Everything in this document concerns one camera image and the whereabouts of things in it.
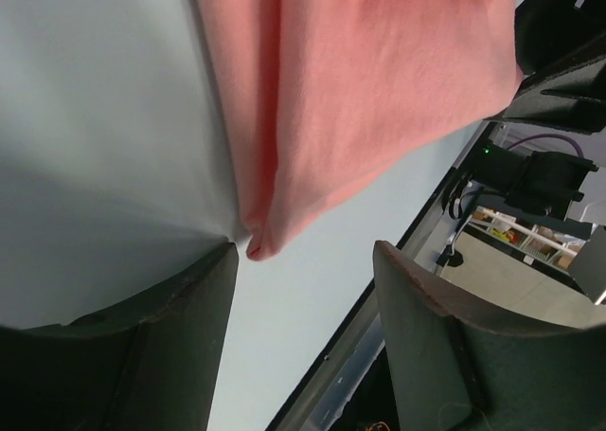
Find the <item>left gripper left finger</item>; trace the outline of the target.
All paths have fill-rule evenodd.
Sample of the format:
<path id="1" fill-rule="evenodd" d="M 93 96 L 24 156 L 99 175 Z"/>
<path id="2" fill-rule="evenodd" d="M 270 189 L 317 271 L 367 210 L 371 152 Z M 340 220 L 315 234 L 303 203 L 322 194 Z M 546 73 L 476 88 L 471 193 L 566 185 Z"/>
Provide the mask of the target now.
<path id="1" fill-rule="evenodd" d="M 1 331 L 5 430 L 204 430 L 238 271 L 227 242 L 67 325 Z"/>

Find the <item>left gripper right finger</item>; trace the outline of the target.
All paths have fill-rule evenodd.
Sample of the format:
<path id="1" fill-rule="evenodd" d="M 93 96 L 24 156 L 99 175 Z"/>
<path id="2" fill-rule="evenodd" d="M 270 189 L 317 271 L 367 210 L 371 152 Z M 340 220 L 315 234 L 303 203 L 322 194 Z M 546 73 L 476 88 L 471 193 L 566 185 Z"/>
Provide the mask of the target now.
<path id="1" fill-rule="evenodd" d="M 403 430 L 601 430 L 605 328 L 514 313 L 407 258 L 373 249 Z"/>

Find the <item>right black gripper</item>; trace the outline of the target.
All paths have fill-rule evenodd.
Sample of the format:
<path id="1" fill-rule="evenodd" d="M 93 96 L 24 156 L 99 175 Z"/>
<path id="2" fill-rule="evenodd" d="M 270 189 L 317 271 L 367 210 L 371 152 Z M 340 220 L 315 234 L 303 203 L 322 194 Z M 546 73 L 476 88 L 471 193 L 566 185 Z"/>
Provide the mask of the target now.
<path id="1" fill-rule="evenodd" d="M 515 12 L 524 80 L 492 121 L 593 135 L 605 129 L 605 0 L 524 0 Z"/>

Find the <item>pink t shirt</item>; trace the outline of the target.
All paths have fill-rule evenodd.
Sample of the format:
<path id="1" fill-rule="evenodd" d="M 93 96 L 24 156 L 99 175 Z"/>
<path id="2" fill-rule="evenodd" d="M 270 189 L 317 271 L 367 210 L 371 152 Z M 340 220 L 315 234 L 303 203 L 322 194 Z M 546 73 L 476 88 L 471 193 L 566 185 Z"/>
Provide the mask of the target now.
<path id="1" fill-rule="evenodd" d="M 516 0 L 197 0 L 247 257 L 267 260 L 406 154 L 501 112 Z"/>

